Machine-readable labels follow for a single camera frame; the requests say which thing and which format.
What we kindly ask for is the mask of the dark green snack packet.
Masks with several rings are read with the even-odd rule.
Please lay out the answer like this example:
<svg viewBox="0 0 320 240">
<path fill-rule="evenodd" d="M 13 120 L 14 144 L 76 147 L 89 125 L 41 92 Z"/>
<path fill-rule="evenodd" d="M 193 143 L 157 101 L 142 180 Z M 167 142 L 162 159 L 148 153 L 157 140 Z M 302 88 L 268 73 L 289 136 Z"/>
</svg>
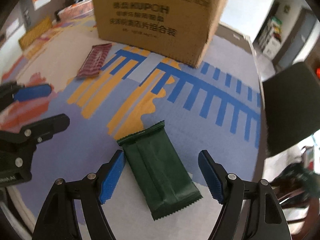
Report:
<svg viewBox="0 0 320 240">
<path fill-rule="evenodd" d="M 153 220 L 202 198 L 171 143 L 163 120 L 117 143 L 125 153 Z"/>
</svg>

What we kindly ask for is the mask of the maroon striped snack bar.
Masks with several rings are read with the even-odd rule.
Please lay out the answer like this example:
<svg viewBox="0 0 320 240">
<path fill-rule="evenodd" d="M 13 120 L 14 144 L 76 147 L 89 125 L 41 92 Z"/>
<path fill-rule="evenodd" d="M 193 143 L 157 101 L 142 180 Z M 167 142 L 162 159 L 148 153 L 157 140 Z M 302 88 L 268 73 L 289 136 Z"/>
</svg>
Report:
<svg viewBox="0 0 320 240">
<path fill-rule="evenodd" d="M 76 78 L 84 79 L 99 75 L 111 48 L 112 43 L 92 46 L 92 49 L 79 69 Z"/>
</svg>

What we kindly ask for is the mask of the colourful patterned tablecloth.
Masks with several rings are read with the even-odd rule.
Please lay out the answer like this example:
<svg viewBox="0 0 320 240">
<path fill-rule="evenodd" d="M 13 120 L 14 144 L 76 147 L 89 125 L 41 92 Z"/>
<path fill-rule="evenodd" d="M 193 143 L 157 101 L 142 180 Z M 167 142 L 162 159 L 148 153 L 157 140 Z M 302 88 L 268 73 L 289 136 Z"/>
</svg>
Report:
<svg viewBox="0 0 320 240">
<path fill-rule="evenodd" d="M 113 196 L 103 205 L 117 239 L 207 239 L 220 205 L 197 164 L 206 149 L 229 172 L 254 177 L 260 142 L 261 102 L 254 51 L 248 41 L 220 26 L 200 67 L 114 43 L 98 77 L 79 80 L 78 69 L 100 44 L 92 14 L 56 25 L 26 51 L 1 48 L 1 81 L 49 83 L 52 94 L 16 102 L 1 114 L 1 128 L 64 113 L 70 125 L 39 144 L 32 180 L 8 188 L 28 232 L 57 178 L 82 179 L 108 162 L 117 140 L 164 121 L 183 165 L 202 198 L 172 215 L 153 220 L 126 166 Z"/>
</svg>

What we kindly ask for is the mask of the pink plastic basket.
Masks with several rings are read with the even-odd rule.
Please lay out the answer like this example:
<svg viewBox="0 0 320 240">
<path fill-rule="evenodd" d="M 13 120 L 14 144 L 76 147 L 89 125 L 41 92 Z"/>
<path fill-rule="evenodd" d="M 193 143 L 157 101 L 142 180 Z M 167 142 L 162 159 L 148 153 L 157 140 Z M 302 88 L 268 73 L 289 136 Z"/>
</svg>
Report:
<svg viewBox="0 0 320 240">
<path fill-rule="evenodd" d="M 67 21 L 73 18 L 84 15 L 93 10 L 93 0 L 86 0 L 83 2 L 75 3 L 58 12 L 60 21 Z"/>
</svg>

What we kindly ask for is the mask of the dark green dining chair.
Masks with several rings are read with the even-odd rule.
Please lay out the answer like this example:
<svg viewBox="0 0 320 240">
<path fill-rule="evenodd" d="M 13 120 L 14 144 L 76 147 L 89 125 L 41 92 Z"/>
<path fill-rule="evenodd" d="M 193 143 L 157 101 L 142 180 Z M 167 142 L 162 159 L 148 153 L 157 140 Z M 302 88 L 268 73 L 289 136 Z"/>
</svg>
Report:
<svg viewBox="0 0 320 240">
<path fill-rule="evenodd" d="M 263 91 L 270 156 L 319 130 L 319 78 L 304 62 L 263 81 Z"/>
</svg>

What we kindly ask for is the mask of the white storage shelf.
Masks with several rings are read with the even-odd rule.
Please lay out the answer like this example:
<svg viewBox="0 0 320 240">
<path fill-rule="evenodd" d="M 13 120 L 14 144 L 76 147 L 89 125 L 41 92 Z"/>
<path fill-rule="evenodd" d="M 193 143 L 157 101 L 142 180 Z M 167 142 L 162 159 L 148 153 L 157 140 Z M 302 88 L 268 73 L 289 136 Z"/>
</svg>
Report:
<svg viewBox="0 0 320 240">
<path fill-rule="evenodd" d="M 281 47 L 281 26 L 282 22 L 276 16 L 271 17 L 258 39 L 262 54 L 270 60 L 274 59 Z"/>
</svg>

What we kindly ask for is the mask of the brown cardboard box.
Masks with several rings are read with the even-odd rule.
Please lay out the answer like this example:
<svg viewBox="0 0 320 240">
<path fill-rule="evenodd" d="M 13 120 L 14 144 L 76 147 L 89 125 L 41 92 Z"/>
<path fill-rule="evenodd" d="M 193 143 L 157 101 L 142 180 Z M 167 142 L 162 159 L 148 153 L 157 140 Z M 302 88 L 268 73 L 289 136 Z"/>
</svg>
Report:
<svg viewBox="0 0 320 240">
<path fill-rule="evenodd" d="M 228 0 L 93 0 L 98 35 L 198 68 Z"/>
</svg>

